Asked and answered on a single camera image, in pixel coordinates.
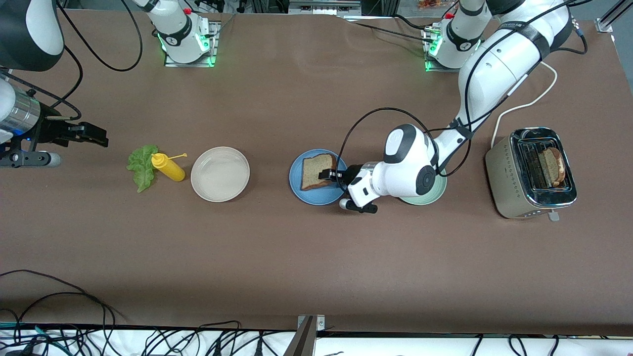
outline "white plate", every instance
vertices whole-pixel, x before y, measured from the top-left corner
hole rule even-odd
[[[220,203],[241,193],[251,176],[246,157],[231,147],[211,148],[191,169],[191,186],[204,200]]]

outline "blue plate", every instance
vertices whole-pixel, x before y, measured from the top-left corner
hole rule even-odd
[[[338,155],[327,149],[311,149],[297,157],[290,167],[290,188],[294,192],[297,198],[303,200],[310,205],[328,205],[337,201],[342,195],[343,191],[336,185],[336,183],[329,184],[322,188],[311,189],[309,191],[301,190],[301,177],[303,176],[303,159],[311,158],[322,153],[331,153],[334,158],[338,158]],[[346,170],[348,166],[341,160],[339,162],[339,170]]]

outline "bread slice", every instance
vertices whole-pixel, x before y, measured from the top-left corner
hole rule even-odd
[[[558,187],[565,180],[563,155],[558,149],[550,147],[539,154],[539,160],[548,184],[552,187]]]
[[[336,167],[336,158],[331,153],[322,153],[311,158],[303,159],[303,175],[301,177],[301,190],[309,191],[311,189],[325,187],[330,181],[319,179],[318,174],[324,169],[334,169]]]

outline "yellow bottle cap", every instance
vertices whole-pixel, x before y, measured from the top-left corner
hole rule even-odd
[[[164,153],[155,153],[152,155],[152,165],[156,169],[163,168],[164,166],[167,165],[168,159],[169,158]]]

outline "tabletop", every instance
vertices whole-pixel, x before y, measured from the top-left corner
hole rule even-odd
[[[126,13],[69,13],[108,63],[133,63],[138,40]],[[542,66],[477,132],[440,200],[416,207],[383,197],[377,214],[361,215],[297,199],[287,181],[294,159],[314,148],[338,151],[351,125],[381,106],[444,127],[459,107],[457,74],[425,72],[414,40],[320,15],[237,15],[221,34],[216,67],[165,68],[149,19],[135,15],[144,53],[126,73],[99,64],[61,19],[85,71],[69,100],[82,120],[108,131],[110,146],[42,145],[63,157],[61,166],[0,171],[1,270],[29,268],[80,285],[116,307],[122,324],[229,318],[292,329],[298,314],[324,314],[335,329],[356,331],[633,331],[633,105],[610,35],[583,23],[589,52],[548,56],[559,73],[553,90],[500,125],[500,137],[534,126],[561,137],[578,200],[560,222],[502,218],[484,167],[496,116],[550,84]],[[370,23],[416,34],[395,20]],[[579,44],[575,36],[567,43]],[[15,73],[59,94],[77,69],[64,54],[48,72]],[[400,113],[372,115],[343,159],[380,160],[386,135],[407,122]],[[136,193],[125,167],[144,144],[187,153],[178,161],[187,175],[201,153],[233,147],[248,159],[250,181],[226,203],[204,201],[188,179],[161,174]],[[14,275],[0,288],[2,305],[19,308],[62,286]],[[26,321],[100,318],[90,301],[59,297]]]

